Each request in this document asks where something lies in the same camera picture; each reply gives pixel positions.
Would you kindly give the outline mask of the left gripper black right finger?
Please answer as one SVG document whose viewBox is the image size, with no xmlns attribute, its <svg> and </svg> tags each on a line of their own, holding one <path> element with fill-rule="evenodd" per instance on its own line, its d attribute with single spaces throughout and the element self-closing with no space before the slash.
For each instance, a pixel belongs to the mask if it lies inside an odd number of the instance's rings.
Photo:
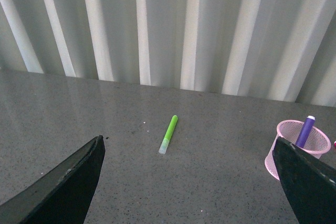
<svg viewBox="0 0 336 224">
<path fill-rule="evenodd" d="M 335 169 L 282 137 L 272 155 L 298 222 L 335 223 Z"/>
</svg>

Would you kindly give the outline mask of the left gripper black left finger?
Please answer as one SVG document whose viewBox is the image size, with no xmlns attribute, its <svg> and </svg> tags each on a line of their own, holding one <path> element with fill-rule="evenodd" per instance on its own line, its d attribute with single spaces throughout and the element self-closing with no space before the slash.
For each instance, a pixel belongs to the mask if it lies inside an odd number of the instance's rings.
<svg viewBox="0 0 336 224">
<path fill-rule="evenodd" d="M 84 223 L 104 155 L 104 140 L 99 135 L 3 203 L 1 223 Z"/>
</svg>

